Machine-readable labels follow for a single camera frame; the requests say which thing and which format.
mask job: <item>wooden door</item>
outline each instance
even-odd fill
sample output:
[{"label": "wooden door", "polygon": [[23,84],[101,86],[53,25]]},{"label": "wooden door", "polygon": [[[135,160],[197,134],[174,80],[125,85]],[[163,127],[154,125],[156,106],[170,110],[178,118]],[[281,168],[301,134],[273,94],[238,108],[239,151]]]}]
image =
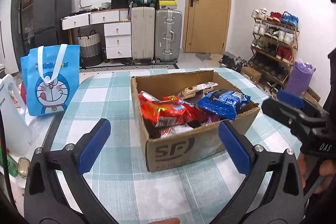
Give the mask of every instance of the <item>wooden door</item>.
[{"label": "wooden door", "polygon": [[222,54],[231,0],[189,0],[186,52]]}]

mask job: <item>blue sneaker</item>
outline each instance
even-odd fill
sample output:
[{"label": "blue sneaker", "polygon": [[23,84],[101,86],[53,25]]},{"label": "blue sneaker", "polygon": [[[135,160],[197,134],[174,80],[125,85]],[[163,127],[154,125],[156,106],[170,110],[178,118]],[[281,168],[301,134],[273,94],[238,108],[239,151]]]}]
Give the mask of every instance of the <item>blue sneaker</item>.
[{"label": "blue sneaker", "polygon": [[291,25],[296,29],[299,28],[299,18],[291,15],[289,12],[283,13],[281,23]]}]

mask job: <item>checkered tablecloth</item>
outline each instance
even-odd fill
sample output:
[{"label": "checkered tablecloth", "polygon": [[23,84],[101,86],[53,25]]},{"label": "checkered tablecloth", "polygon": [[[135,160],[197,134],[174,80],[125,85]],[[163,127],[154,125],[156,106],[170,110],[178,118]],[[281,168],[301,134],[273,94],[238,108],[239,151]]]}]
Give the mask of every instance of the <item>checkered tablecloth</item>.
[{"label": "checkered tablecloth", "polygon": [[[150,173],[135,126],[130,78],[203,69],[144,70],[116,72],[90,77],[81,83],[58,128],[52,150],[76,143],[100,118],[111,122],[112,130],[90,173],[84,175],[100,202],[119,223],[149,223],[178,217],[184,223],[209,223],[236,192],[244,175],[237,172],[226,151],[178,168]],[[239,73],[216,68],[221,76],[262,103],[266,95]],[[301,143],[287,127],[259,112],[246,133],[252,144],[268,151],[292,148],[298,156]],[[79,208],[61,172],[58,177],[70,205]],[[266,174],[252,206],[265,191]]]}]

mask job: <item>purple bag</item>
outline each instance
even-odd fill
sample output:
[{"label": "purple bag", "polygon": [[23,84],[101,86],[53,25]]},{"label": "purple bag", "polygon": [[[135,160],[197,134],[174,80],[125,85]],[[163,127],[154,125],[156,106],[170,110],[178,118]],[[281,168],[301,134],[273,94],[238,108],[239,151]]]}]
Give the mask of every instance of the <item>purple bag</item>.
[{"label": "purple bag", "polygon": [[302,92],[307,90],[315,70],[316,69],[308,63],[303,63],[301,60],[295,61],[285,91],[301,96]]}]

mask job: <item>blue gripper pad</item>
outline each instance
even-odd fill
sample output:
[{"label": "blue gripper pad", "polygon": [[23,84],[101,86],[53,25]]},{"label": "blue gripper pad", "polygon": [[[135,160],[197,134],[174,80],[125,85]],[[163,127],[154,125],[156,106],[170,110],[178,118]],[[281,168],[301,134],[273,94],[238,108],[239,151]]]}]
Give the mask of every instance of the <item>blue gripper pad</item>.
[{"label": "blue gripper pad", "polygon": [[219,124],[218,132],[238,172],[248,176],[252,166],[251,157],[224,122]]},{"label": "blue gripper pad", "polygon": [[302,98],[284,90],[278,91],[278,100],[294,108],[303,109],[305,107]]},{"label": "blue gripper pad", "polygon": [[94,134],[78,157],[77,170],[80,175],[90,172],[100,151],[111,134],[109,120],[100,119],[89,134]]}]

